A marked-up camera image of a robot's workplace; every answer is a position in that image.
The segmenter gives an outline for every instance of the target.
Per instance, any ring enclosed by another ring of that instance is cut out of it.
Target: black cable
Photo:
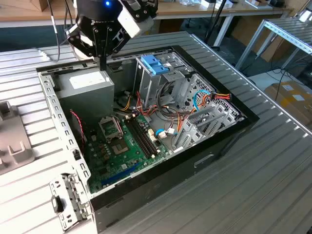
[[[65,7],[66,7],[68,14],[69,14],[69,17],[70,17],[70,26],[73,27],[73,18],[72,18],[72,14],[70,12],[67,0],[64,0],[64,2],[65,2]]]
[[[214,12],[215,12],[215,4],[214,4],[214,7],[213,7],[213,12],[211,13],[211,16],[210,16],[210,19],[209,19],[209,22],[208,22],[208,28],[207,28],[207,30],[205,32],[205,36],[207,35],[208,29],[210,28],[210,24],[211,24],[211,21],[213,20]]]
[[[284,74],[282,75],[281,79],[279,80],[279,83],[278,83],[278,87],[277,87],[277,92],[276,92],[276,96],[275,96],[275,101],[277,100],[277,96],[278,96],[278,92],[279,92],[279,88],[281,87],[281,83],[282,83],[282,79],[284,77]]]
[[[275,80],[277,80],[277,81],[280,81],[279,79],[276,79],[274,76],[271,76],[270,75],[270,73],[268,73],[268,72],[265,72],[266,74],[268,74],[271,78],[273,78],[273,79],[275,79]],[[288,75],[286,75],[287,77],[289,77],[293,82],[296,82],[297,84],[301,84],[301,85],[304,85],[303,83],[299,83],[298,81],[296,81],[296,80],[294,80],[292,77],[290,77],[290,76],[288,76]]]
[[[59,57],[60,57],[60,47],[59,47],[59,37],[58,37],[58,31],[57,31],[57,27],[56,27],[56,25],[55,25],[54,15],[53,15],[53,11],[52,11],[52,7],[51,7],[50,0],[47,0],[47,2],[48,2],[48,6],[49,6],[49,9],[50,9],[50,13],[51,13],[51,21],[52,21],[52,25],[53,25],[54,32],[55,32],[55,36],[56,36],[56,39],[57,39],[57,45],[58,45],[58,58],[57,58],[57,60],[55,60],[55,62],[58,62],[58,61],[59,61]]]
[[[64,30],[64,34],[65,34],[65,37],[66,37],[66,28],[67,28],[67,13],[68,13],[68,10],[67,10],[67,7],[65,6],[65,16],[64,16],[64,26],[63,26],[63,30]]]
[[[209,33],[205,37],[205,40],[204,40],[205,43],[208,43],[208,40],[209,40],[211,34],[213,33],[215,25],[216,25],[216,23],[218,22],[218,20],[220,18],[220,15],[221,15],[221,12],[223,10],[223,7],[224,7],[225,3],[226,3],[226,0],[222,0],[222,3],[221,3],[221,5],[220,5],[220,7],[219,7],[219,9],[218,9],[218,11],[216,13],[216,16],[215,16],[215,19],[214,19],[214,22],[213,22],[213,26],[212,26],[211,30],[209,31]]]

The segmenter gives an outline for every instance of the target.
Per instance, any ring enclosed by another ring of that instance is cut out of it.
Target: yellow cable
[[[121,111],[126,111],[129,108],[129,106],[130,106],[130,99],[131,99],[131,97],[129,97],[127,105],[125,106],[125,108],[121,109]]]
[[[217,95],[220,95],[220,96],[228,96],[228,94],[217,94]]]

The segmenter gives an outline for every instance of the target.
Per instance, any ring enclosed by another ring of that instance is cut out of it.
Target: motherboard
[[[107,117],[84,130],[84,158],[91,172],[90,192],[164,159],[166,147],[153,137],[144,116],[119,120]]]

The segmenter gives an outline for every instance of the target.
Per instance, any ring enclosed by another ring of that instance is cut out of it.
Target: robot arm
[[[76,24],[66,32],[67,39],[86,56],[97,57],[103,71],[106,57],[152,27],[157,9],[157,0],[77,0]],[[81,32],[93,45],[81,40]]]

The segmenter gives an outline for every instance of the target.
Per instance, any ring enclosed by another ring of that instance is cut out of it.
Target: red cable
[[[80,131],[81,131],[81,140],[82,140],[82,145],[83,145],[83,144],[84,144],[84,138],[83,138],[84,133],[83,133],[83,129],[82,129],[81,120],[80,120],[80,118],[78,117],[78,115],[76,115],[76,113],[73,112],[72,110],[70,110],[70,113],[72,113],[72,114],[76,117],[76,119],[77,119],[77,121],[78,121],[78,123],[79,123]]]

